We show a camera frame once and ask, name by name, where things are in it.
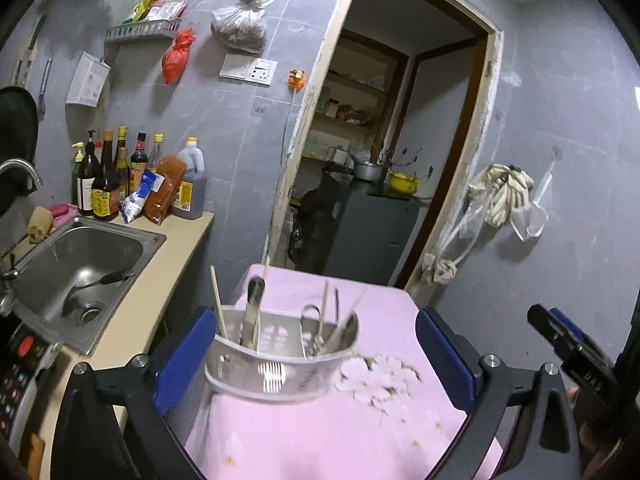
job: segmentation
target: red plastic bag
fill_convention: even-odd
[[[162,75],[164,82],[171,85],[180,79],[189,60],[189,48],[196,41],[192,28],[179,30],[175,43],[162,56]]]

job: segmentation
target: pink tablecloth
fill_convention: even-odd
[[[236,304],[244,304],[256,274],[262,266],[247,270]],[[319,305],[324,280],[272,267],[261,308],[297,313],[308,303]],[[423,480],[465,420],[416,340],[411,297],[396,288],[329,282],[340,291],[342,316],[367,289],[357,308],[356,354],[376,360],[374,368],[394,376],[397,389],[380,401],[375,391],[350,391],[353,381],[338,372],[334,382],[343,391],[332,386],[305,404],[273,406],[206,392],[186,449],[209,480]],[[353,377],[358,364],[349,361],[342,370]],[[494,441],[477,479],[491,476],[501,452]]]

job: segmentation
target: beige countertop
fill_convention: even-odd
[[[63,348],[55,370],[38,394],[26,431],[37,431],[45,442],[41,480],[49,480],[53,434],[72,368],[80,361],[91,363],[96,370],[118,367],[126,364],[135,354],[148,350],[175,287],[213,218],[213,213],[205,212],[197,220],[169,215],[161,226],[146,218],[137,218],[130,224],[138,229],[166,235],[166,240],[113,314],[94,354],[87,357]],[[122,224],[122,218],[118,216],[113,222]],[[124,409],[116,409],[116,416],[123,423]]]

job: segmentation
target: sink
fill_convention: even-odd
[[[166,236],[78,217],[55,231],[17,265],[14,313],[50,341],[91,355],[111,316]],[[105,274],[130,269],[131,277],[76,292]]]

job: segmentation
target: faucet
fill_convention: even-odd
[[[0,174],[7,170],[20,168],[27,173],[33,180],[36,189],[42,188],[42,179],[36,169],[23,158],[8,158],[0,164]],[[18,271],[15,269],[15,254],[11,253],[9,260],[11,266],[8,271],[2,268],[2,260],[0,258],[0,316],[7,316],[14,307],[17,293],[14,289],[14,282],[18,279]]]

